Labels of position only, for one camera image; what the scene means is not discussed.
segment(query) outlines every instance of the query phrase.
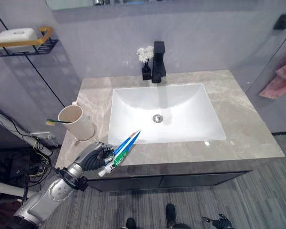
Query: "faucet handle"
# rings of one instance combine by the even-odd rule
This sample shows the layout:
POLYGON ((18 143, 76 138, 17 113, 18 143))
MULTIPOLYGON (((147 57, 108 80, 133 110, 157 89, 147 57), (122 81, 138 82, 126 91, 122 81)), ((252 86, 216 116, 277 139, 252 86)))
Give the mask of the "faucet handle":
POLYGON ((163 54, 165 53, 165 45, 164 42, 154 42, 154 48, 153 48, 153 52, 154 54, 163 54))

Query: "white pipe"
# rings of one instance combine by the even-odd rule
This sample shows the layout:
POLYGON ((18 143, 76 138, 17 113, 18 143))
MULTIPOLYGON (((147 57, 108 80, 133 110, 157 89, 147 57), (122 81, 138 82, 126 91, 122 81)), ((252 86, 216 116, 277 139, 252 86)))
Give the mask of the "white pipe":
MULTIPOLYGON (((11 133, 13 133, 14 135, 16 135, 18 138, 23 139, 24 141, 26 141, 28 144, 30 144, 31 146, 35 146, 36 144, 36 139, 34 137, 29 137, 29 136, 22 136, 23 135, 28 135, 28 133, 24 132, 16 123, 16 127, 18 129, 18 131, 21 133, 19 134, 17 132, 17 130, 15 129, 14 124, 7 119, 6 117, 4 117, 2 114, 0 114, 0 125, 5 127, 6 129, 8 129, 11 133)), ((52 154, 52 151, 49 150, 48 148, 46 148, 45 146, 41 145, 42 149, 40 150, 42 153, 44 153, 45 155, 49 156, 52 154)))
MULTIPOLYGON (((24 189, 20 187, 15 187, 12 185, 3 184, 0 182, 0 193, 22 197, 24 193, 24 189)), ((34 194, 36 194, 36 192, 28 190, 28 198, 30 198, 34 194)))

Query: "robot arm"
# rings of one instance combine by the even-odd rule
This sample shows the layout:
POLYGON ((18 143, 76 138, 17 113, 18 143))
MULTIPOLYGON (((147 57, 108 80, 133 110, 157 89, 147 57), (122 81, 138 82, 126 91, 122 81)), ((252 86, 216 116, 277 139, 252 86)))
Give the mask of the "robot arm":
POLYGON ((37 229, 74 190, 84 191, 87 178, 82 174, 95 170, 113 159, 113 146, 95 142, 85 148, 75 161, 48 179, 40 192, 27 200, 14 214, 8 229, 37 229))

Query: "sink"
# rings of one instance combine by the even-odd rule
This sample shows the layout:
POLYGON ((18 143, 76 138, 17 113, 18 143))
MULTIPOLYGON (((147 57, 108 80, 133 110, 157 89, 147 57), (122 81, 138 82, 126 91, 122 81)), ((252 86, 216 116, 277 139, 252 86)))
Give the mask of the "sink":
POLYGON ((201 83, 114 89, 108 143, 139 129, 136 144, 226 139, 201 83))

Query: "white soap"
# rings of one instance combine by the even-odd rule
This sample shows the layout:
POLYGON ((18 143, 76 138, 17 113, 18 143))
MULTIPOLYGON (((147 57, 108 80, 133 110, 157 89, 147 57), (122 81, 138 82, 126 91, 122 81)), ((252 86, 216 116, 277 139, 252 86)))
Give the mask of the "white soap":
MULTIPOLYGON (((0 33, 0 43, 4 42, 23 42, 23 41, 33 41, 37 40, 37 35, 35 31, 31 28, 13 29, 6 30, 0 33)), ((8 46, 6 49, 11 52, 34 52, 34 48, 31 45, 23 46, 8 46)))

